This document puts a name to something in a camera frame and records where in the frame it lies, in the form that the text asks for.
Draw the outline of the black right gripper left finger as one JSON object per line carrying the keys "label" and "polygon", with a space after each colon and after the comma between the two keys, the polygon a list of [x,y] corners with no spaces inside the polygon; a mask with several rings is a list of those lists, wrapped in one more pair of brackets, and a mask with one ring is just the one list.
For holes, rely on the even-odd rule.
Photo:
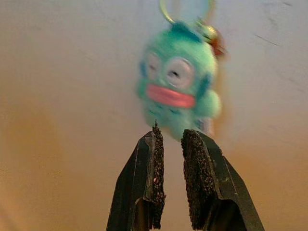
{"label": "black right gripper left finger", "polygon": [[159,230],[165,199],[163,136],[154,124],[117,178],[106,230]]}

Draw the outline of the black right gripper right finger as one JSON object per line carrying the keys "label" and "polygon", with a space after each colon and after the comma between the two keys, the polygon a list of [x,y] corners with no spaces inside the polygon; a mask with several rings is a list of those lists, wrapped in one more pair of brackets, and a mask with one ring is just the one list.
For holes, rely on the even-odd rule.
{"label": "black right gripper right finger", "polygon": [[181,139],[189,216],[195,231],[262,231],[248,189],[220,147],[186,129]]}

